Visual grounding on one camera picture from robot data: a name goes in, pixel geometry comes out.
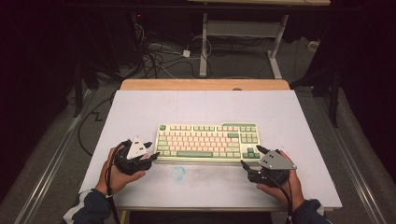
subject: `table leg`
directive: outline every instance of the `table leg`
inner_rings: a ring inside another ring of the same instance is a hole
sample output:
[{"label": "table leg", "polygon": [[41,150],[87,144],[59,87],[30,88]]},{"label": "table leg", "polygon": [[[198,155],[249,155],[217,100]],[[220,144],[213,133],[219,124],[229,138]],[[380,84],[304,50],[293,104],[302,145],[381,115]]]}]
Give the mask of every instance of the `table leg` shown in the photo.
[{"label": "table leg", "polygon": [[207,38],[207,13],[204,13],[202,22],[202,51],[201,51],[201,62],[199,66],[199,77],[206,77],[206,63],[207,63],[207,49],[206,49],[206,38]]},{"label": "table leg", "polygon": [[274,78],[282,78],[279,70],[279,66],[277,65],[276,62],[276,53],[277,50],[279,49],[280,42],[282,41],[282,36],[283,32],[285,31],[286,28],[286,22],[288,21],[289,15],[284,15],[282,17],[282,21],[279,24],[279,27],[276,32],[276,39],[275,39],[275,44],[273,50],[268,50],[268,60],[270,61],[271,68],[273,70]]}]

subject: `dark sleeve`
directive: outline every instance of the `dark sleeve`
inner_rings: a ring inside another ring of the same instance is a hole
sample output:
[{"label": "dark sleeve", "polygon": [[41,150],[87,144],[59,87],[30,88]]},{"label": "dark sleeve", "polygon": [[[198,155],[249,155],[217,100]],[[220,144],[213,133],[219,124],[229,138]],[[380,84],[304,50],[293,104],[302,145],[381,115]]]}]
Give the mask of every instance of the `dark sleeve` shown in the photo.
[{"label": "dark sleeve", "polygon": [[318,200],[305,200],[292,214],[293,224],[330,224],[326,217],[318,213]]},{"label": "dark sleeve", "polygon": [[62,223],[104,223],[110,215],[111,208],[105,195],[97,189],[89,189],[77,196]]}]

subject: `stain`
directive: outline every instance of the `stain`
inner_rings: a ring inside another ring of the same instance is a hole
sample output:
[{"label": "stain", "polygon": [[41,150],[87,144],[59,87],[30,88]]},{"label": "stain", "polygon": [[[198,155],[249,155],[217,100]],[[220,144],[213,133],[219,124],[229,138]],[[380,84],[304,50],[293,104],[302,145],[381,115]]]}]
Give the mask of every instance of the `stain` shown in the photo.
[{"label": "stain", "polygon": [[176,182],[181,182],[183,180],[184,174],[186,174],[186,169],[184,169],[182,166],[175,167],[171,172],[171,176]]}]

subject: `person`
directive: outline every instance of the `person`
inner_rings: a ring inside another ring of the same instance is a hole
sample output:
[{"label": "person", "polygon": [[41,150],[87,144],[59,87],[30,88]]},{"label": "person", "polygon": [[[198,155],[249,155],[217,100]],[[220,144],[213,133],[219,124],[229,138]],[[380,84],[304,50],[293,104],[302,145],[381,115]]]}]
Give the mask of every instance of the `person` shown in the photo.
[{"label": "person", "polygon": [[[106,169],[109,167],[110,158],[114,150],[115,148],[110,150],[95,188],[84,190],[77,196],[75,203],[64,215],[61,223],[104,223],[104,220],[110,217],[111,208],[106,198]],[[291,161],[283,151],[280,151],[280,154]],[[113,194],[116,194],[127,184],[138,180],[146,174],[145,171],[138,171],[133,175],[126,175],[120,172],[116,166],[111,166],[111,169],[110,186]],[[290,170],[289,181],[282,187],[292,200],[292,216],[290,219],[293,224],[331,223],[323,214],[318,212],[321,207],[318,200],[307,200],[304,197],[302,185],[295,170]],[[256,188],[273,196],[280,204],[288,208],[288,200],[279,188],[270,188],[264,184],[257,184]]]}]

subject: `white table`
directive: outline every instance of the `white table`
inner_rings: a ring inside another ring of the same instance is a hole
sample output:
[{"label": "white table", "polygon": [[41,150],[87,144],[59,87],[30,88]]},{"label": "white table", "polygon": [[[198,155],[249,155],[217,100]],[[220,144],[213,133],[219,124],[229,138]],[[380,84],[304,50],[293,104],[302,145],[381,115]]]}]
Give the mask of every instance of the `white table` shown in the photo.
[{"label": "white table", "polygon": [[[121,141],[138,135],[154,142],[162,123],[228,121],[257,123],[262,145],[284,150],[297,165],[305,198],[342,207],[294,91],[118,91],[80,190],[94,188],[108,151]],[[241,165],[154,163],[115,202],[128,210],[283,210],[248,182]]]}]

